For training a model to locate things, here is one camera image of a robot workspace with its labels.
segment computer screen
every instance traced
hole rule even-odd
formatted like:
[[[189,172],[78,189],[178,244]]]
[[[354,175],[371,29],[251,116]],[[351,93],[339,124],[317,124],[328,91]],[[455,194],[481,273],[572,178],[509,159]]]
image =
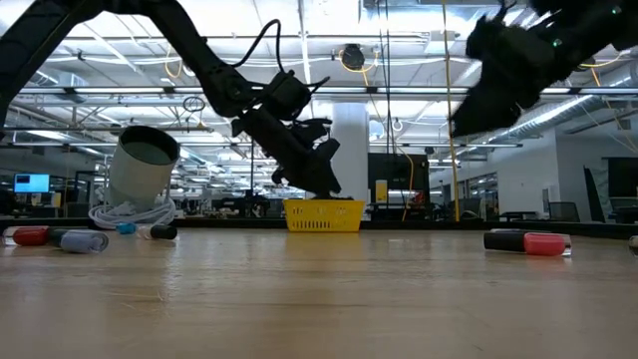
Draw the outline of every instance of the computer screen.
[[[13,191],[16,193],[48,192],[49,175],[16,175]]]

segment plastic basket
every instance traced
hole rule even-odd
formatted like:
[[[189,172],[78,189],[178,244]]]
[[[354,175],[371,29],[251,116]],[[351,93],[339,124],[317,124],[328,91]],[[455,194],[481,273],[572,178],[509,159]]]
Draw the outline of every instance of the plastic basket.
[[[283,206],[290,231],[356,232],[359,231],[365,202],[336,199],[286,199]]]

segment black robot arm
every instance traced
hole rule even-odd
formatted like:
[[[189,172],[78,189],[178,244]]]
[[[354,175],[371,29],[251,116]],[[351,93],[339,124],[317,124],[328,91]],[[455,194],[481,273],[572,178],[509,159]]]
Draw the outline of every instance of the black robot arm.
[[[454,136],[511,127],[543,89],[567,79],[606,46],[620,51],[638,44],[638,0],[532,0],[530,5],[549,16],[522,29],[505,26],[501,11],[478,20],[468,37],[467,54],[481,60],[482,69],[452,117]]]
[[[294,121],[310,102],[310,89],[293,72],[280,72],[255,89],[210,50],[177,0],[36,0],[0,39],[0,128],[10,102],[73,27],[103,11],[148,16],[194,71],[213,109],[236,118],[233,135],[246,132],[279,162],[275,180],[286,178],[322,196],[341,190],[330,166],[339,143],[331,139],[314,149],[323,125]]]

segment wooden table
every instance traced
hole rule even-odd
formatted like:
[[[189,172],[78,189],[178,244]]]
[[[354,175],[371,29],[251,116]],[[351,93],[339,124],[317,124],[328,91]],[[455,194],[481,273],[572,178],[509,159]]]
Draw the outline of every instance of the wooden table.
[[[636,358],[638,261],[480,232],[182,230],[99,255],[0,248],[2,358]]]

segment white column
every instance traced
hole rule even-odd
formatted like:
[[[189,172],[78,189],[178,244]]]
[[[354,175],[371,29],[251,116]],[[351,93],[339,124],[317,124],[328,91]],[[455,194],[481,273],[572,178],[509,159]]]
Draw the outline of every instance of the white column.
[[[365,103],[336,103],[332,137],[341,147],[332,169],[341,184],[339,196],[368,201],[368,110]]]

